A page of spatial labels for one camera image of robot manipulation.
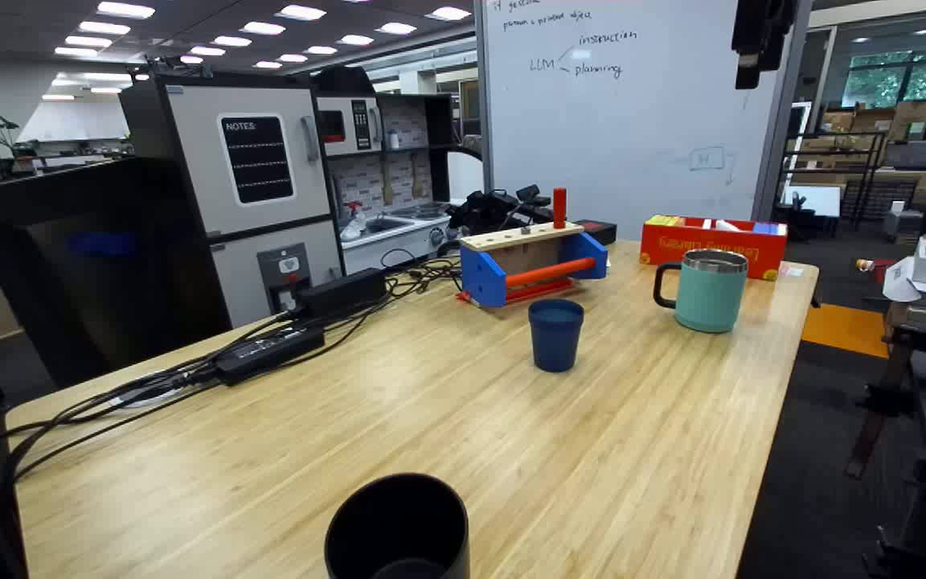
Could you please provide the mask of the red handled screwdriver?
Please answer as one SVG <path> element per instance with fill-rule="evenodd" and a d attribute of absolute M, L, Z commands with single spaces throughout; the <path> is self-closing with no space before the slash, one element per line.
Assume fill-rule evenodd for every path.
<path fill-rule="evenodd" d="M 555 186 L 554 188 L 554 227 L 567 227 L 567 207 L 570 203 L 570 196 L 567 196 L 567 186 Z"/>

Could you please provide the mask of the white equipment cabinet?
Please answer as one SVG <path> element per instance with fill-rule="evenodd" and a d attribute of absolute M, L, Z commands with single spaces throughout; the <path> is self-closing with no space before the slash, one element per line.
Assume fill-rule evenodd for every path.
<path fill-rule="evenodd" d="M 345 274 L 307 87 L 154 77 L 120 103 L 135 154 L 180 166 L 230 326 Z"/>

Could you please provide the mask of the black power strip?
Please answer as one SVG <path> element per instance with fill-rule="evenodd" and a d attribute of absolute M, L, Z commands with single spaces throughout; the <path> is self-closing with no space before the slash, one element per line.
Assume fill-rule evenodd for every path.
<path fill-rule="evenodd" d="M 274 329 L 256 339 L 224 346 L 212 371 L 224 387 L 245 383 L 256 372 L 268 372 L 298 355 L 307 355 L 324 343 L 322 329 Z"/>

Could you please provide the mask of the white tray on cart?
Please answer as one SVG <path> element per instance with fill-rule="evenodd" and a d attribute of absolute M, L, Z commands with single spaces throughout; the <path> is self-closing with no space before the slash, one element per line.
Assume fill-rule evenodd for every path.
<path fill-rule="evenodd" d="M 446 218 L 373 216 L 340 231 L 345 270 L 390 270 L 430 256 L 446 242 Z"/>

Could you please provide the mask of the black monitor back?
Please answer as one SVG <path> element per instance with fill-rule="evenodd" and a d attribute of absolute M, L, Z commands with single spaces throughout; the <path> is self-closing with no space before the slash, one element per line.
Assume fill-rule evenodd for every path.
<path fill-rule="evenodd" d="M 194 194 L 168 159 L 2 181 L 0 290 L 59 387 L 228 329 Z"/>

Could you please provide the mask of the red cardboard box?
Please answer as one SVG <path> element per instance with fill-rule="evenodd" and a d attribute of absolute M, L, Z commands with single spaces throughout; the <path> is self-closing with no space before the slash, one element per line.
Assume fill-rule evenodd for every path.
<path fill-rule="evenodd" d="M 671 262 L 698 247 L 735 252 L 745 256 L 753 279 L 773 279 L 785 261 L 788 224 L 700 216 L 648 216 L 643 223 L 643 262 Z"/>

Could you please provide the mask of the black cylinder foreground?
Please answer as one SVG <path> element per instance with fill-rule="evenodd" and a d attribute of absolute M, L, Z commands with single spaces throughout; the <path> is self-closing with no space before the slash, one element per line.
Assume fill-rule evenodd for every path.
<path fill-rule="evenodd" d="M 437 476 L 359 485 L 324 530 L 329 579 L 468 579 L 468 515 Z"/>

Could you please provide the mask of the black shelf with equipment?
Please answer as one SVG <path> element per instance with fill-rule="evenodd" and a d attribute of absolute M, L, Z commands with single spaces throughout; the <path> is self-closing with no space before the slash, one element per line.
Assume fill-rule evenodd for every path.
<path fill-rule="evenodd" d="M 379 94 L 359 67 L 311 77 L 334 207 L 345 218 L 446 200 L 446 96 Z"/>

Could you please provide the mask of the dark blue plastic cup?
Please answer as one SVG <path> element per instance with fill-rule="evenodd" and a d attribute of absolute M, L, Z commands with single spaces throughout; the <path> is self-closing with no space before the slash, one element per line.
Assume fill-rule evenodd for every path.
<path fill-rule="evenodd" d="M 541 298 L 528 307 L 534 363 L 545 372 L 574 365 L 586 307 L 571 298 Z"/>

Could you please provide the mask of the whiteboard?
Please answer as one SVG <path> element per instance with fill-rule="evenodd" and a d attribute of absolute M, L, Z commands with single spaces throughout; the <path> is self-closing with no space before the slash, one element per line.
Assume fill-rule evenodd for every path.
<path fill-rule="evenodd" d="M 735 3 L 477 0 L 485 184 L 567 186 L 574 218 L 627 237 L 656 213 L 762 216 L 811 0 L 757 90 L 735 87 Z"/>

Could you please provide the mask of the black robot gripper parked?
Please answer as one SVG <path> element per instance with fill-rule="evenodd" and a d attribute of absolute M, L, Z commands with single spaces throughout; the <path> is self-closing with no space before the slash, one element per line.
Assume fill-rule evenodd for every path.
<path fill-rule="evenodd" d="M 731 47 L 735 51 L 735 87 L 757 90 L 766 70 L 780 64 L 785 36 L 797 0 L 738 0 Z"/>

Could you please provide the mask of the black power adapter brick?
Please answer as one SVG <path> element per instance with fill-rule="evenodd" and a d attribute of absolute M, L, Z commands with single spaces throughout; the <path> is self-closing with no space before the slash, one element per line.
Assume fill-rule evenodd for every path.
<path fill-rule="evenodd" d="M 382 298 L 386 298 L 386 274 L 375 267 L 365 267 L 365 270 L 305 290 L 301 313 L 307 319 L 346 319 Z"/>

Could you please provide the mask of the blue wooden toy tool bench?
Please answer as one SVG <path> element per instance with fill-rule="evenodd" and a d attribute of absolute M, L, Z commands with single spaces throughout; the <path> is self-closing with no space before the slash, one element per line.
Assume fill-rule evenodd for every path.
<path fill-rule="evenodd" d="M 606 247 L 581 224 L 541 223 L 461 242 L 464 301 L 504 307 L 578 290 L 606 274 Z"/>

